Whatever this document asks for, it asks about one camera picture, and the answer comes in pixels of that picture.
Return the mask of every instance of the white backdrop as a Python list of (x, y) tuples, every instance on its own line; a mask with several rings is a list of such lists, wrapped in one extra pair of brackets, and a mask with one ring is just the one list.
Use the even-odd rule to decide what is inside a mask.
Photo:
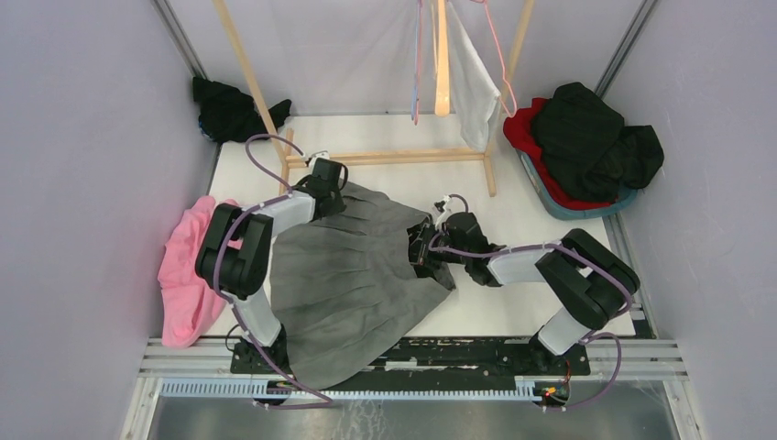
[[(498, 55), (482, 5), (454, 1), (500, 87)], [(268, 101), (296, 115), (409, 113), (417, 0), (227, 0)], [(247, 92), (211, 0), (170, 0), (211, 80)], [(523, 2), (491, 0), (505, 58)], [(513, 78), (525, 105), (571, 81), (596, 87), (640, 0), (539, 0)], [(433, 108), (429, 8), (424, 6), (421, 110)]]

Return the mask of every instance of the gray cloth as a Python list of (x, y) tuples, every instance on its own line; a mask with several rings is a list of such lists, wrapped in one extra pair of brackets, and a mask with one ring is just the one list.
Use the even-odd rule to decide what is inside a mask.
[(295, 226), (273, 246), (272, 310), (291, 370), (318, 389), (369, 365), (449, 294), (408, 262), (407, 229), (426, 213), (353, 183), (342, 193), (344, 212)]

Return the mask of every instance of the gray floor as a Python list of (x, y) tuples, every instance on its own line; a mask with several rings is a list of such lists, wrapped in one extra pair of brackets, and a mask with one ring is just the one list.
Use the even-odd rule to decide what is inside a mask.
[[(601, 384), (573, 383), (573, 402)], [(238, 399), (162, 398), (153, 439), (564, 440), (678, 439), (660, 382), (620, 383), (598, 403), (547, 413), (497, 401), (343, 401), (328, 410), (270, 411)]]

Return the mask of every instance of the pink towel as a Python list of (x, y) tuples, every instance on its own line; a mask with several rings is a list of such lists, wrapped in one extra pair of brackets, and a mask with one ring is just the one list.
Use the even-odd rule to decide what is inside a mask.
[[(234, 200), (225, 201), (237, 205)], [(159, 285), (165, 308), (162, 345), (188, 347), (206, 332), (224, 309), (224, 300), (194, 273), (197, 253), (211, 223), (216, 201), (206, 195), (183, 212), (165, 244)]]

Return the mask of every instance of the wall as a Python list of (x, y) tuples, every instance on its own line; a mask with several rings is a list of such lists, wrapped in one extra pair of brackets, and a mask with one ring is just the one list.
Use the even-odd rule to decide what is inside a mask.
[[(202, 66), (247, 91), (211, 0), (169, 0)], [(452, 0), (497, 87), (501, 67), (482, 5)], [(432, 23), (424, 1), (421, 110), (433, 110)], [(268, 105), (296, 115), (410, 112), (417, 0), (227, 0)], [(522, 1), (490, 0), (505, 60)], [(513, 87), (527, 104), (563, 83), (596, 87), (640, 0), (542, 0), (534, 5)]]
[(0, 60), (0, 438), (116, 438), (214, 148), (149, 1), (4, 1)]
[(710, 439), (774, 438), (775, 20), (769, 0), (660, 2), (606, 96), (666, 152), (624, 218)]

